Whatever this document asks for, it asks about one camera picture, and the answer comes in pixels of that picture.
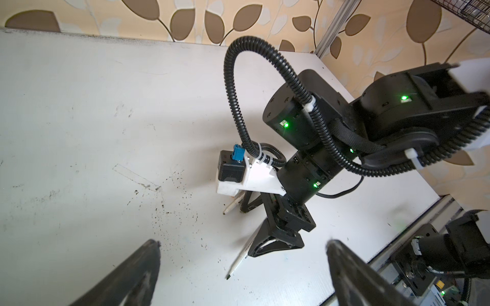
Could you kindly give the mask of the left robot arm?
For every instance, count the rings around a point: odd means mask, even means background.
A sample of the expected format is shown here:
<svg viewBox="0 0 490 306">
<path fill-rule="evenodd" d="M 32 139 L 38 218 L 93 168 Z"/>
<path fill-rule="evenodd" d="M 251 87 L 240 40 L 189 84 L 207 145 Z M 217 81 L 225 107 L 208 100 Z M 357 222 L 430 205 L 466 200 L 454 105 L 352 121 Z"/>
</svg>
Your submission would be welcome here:
<svg viewBox="0 0 490 306">
<path fill-rule="evenodd" d="M 459 305 L 468 305 L 472 279 L 489 278 L 489 211 L 470 210 L 445 226 L 446 233 L 412 237 L 390 257 L 393 265 L 416 277 L 464 279 Z M 339 305 L 413 305 L 338 240 L 327 244 L 335 297 Z M 160 244 L 148 240 L 74 305 L 151 305 L 160 269 Z"/>
</svg>

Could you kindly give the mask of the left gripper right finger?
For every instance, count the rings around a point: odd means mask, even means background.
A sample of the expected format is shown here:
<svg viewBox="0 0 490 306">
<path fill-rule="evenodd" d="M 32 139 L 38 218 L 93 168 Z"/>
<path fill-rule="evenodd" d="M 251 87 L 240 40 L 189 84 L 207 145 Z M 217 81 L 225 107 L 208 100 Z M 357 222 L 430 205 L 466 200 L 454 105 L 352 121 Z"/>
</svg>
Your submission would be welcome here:
<svg viewBox="0 0 490 306">
<path fill-rule="evenodd" d="M 413 305 L 340 240 L 326 253 L 339 305 Z"/>
</svg>

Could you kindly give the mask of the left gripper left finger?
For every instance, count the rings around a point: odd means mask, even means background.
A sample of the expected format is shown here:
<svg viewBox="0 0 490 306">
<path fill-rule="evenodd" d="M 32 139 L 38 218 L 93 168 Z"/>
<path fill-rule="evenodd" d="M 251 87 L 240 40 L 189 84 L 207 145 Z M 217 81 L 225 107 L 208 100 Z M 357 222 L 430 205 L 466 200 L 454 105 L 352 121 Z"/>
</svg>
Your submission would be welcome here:
<svg viewBox="0 0 490 306">
<path fill-rule="evenodd" d="M 150 239 L 72 305 L 151 305 L 160 263 L 160 243 Z"/>
</svg>

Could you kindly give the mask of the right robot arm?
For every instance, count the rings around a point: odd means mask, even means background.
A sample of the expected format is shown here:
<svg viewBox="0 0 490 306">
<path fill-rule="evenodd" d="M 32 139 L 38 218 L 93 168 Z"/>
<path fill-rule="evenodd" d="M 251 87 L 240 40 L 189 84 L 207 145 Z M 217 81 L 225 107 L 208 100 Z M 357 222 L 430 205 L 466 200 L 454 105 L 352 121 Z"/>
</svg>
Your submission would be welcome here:
<svg viewBox="0 0 490 306">
<path fill-rule="evenodd" d="M 254 52 L 274 66 L 284 84 L 269 100 L 263 121 L 296 149 L 287 159 L 251 139 L 234 78 L 238 56 Z M 243 212 L 263 205 L 266 220 L 248 255 L 300 249 L 301 231 L 315 222 L 306 202 L 341 171 L 361 178 L 388 177 L 450 158 L 489 130 L 489 94 L 469 90 L 454 65 L 435 63 L 375 80 L 348 102 L 317 72 L 296 73 L 267 41 L 243 36 L 227 49 L 223 72 L 228 104 L 242 148 L 276 171 L 279 191 L 243 201 Z"/>
</svg>

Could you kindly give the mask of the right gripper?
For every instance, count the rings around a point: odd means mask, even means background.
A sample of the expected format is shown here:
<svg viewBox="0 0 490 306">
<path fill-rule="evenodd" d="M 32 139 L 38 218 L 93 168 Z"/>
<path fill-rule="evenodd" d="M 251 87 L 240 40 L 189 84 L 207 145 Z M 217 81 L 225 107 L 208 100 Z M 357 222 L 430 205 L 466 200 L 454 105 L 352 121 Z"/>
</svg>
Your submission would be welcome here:
<svg viewBox="0 0 490 306">
<path fill-rule="evenodd" d="M 316 228 L 306 205 L 297 203 L 289 195 L 245 191 L 239 208 L 246 214 L 263 203 L 267 219 L 252 240 L 248 256 L 256 258 L 276 251 L 302 249 L 304 242 L 298 232 Z"/>
</svg>

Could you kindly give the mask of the thin white pen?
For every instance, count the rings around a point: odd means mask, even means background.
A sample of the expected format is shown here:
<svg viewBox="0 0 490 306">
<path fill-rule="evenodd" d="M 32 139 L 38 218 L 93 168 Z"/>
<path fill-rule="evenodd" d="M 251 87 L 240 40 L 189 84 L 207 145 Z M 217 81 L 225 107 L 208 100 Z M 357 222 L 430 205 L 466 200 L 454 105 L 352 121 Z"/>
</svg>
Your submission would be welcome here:
<svg viewBox="0 0 490 306">
<path fill-rule="evenodd" d="M 246 242 L 245 246 L 242 248 L 241 252 L 239 253 L 239 255 L 236 257 L 235 261 L 233 262 L 233 264 L 231 265 L 225 279 L 226 280 L 229 280 L 234 272 L 238 269 L 239 265 L 247 258 L 248 256 L 248 251 L 250 250 L 251 248 L 251 245 L 255 239 L 255 237 L 257 236 L 258 232 L 259 232 L 260 228 L 257 228 L 253 234 L 251 235 L 251 237 L 248 239 L 248 241 Z"/>
</svg>

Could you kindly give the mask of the white pen with black print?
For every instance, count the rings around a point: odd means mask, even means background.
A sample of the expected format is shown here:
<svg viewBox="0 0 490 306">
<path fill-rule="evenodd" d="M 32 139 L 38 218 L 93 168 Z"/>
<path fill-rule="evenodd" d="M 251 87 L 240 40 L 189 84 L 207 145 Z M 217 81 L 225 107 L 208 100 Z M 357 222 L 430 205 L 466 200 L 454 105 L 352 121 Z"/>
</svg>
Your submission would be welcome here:
<svg viewBox="0 0 490 306">
<path fill-rule="evenodd" d="M 238 194 L 233 198 L 232 202 L 223 211 L 223 215 L 227 215 L 232 212 L 233 209 L 235 209 L 241 203 L 245 196 L 245 193 L 245 191 L 238 192 Z"/>
</svg>

